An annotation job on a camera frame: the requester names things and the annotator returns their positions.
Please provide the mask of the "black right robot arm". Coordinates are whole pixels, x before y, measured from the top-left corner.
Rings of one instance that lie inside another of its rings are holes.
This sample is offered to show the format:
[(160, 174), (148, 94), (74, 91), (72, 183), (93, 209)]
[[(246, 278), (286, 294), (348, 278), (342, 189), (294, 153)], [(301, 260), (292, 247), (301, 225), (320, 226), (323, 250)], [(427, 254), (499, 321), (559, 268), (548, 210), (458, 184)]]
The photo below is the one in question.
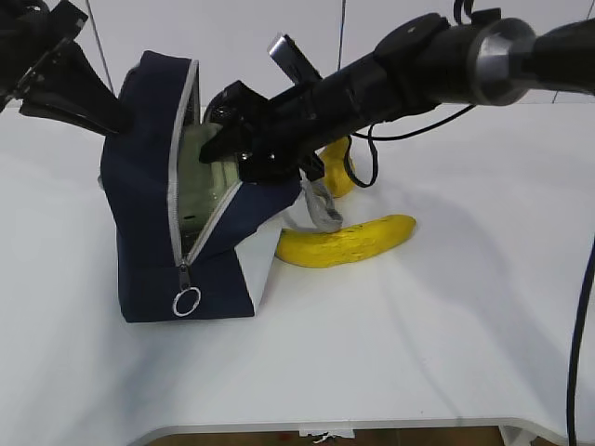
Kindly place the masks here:
[(289, 38), (272, 56), (292, 79), (290, 89), (264, 98), (235, 82), (206, 110), (222, 127), (202, 147), (201, 162), (234, 158), (247, 182), (278, 181), (298, 170), (319, 179), (322, 147), (442, 104), (508, 106), (531, 90), (594, 90), (592, 20), (537, 35), (495, 9), (475, 13), (469, 24), (452, 25), (436, 13), (410, 20), (327, 77)]

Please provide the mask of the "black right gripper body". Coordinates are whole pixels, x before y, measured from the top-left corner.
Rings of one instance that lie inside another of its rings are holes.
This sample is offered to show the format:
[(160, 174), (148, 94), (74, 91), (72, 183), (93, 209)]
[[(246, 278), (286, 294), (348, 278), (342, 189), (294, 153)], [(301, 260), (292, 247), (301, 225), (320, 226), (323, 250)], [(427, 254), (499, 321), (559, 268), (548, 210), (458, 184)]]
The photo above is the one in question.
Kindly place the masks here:
[(323, 168), (314, 153), (353, 131), (353, 86), (345, 79), (323, 79), (265, 98), (236, 81), (211, 100), (205, 118), (251, 132), (251, 155), (233, 156), (241, 180), (280, 182), (300, 167), (318, 179)]

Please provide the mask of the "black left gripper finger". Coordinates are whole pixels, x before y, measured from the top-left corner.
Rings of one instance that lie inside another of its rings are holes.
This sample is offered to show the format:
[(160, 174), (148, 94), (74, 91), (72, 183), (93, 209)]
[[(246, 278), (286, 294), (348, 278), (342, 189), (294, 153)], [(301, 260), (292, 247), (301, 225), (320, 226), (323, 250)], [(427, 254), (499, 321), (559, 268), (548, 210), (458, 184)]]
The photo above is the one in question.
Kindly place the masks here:
[(33, 68), (20, 114), (103, 136), (124, 134), (133, 126), (133, 113), (103, 84), (77, 44), (49, 54)]

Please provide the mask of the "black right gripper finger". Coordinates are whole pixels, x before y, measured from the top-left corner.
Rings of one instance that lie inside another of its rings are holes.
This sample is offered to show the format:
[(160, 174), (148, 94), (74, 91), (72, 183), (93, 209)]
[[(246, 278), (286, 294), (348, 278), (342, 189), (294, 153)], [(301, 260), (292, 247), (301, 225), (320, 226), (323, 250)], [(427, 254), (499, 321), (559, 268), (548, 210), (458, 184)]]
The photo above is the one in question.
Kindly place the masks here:
[(201, 163), (214, 163), (233, 156), (251, 155), (251, 132), (244, 125), (203, 123), (200, 128), (207, 136), (200, 151)]

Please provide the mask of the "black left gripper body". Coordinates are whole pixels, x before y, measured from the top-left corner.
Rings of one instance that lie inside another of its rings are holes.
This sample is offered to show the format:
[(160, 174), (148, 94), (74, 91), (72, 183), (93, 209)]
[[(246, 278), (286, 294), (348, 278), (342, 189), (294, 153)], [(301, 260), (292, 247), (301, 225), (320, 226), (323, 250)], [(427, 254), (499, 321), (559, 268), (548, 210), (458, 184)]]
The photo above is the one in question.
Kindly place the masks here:
[(88, 75), (88, 60), (75, 42), (88, 15), (70, 1), (1, 3), (1, 107), (25, 99), (32, 88), (64, 98), (65, 87)]

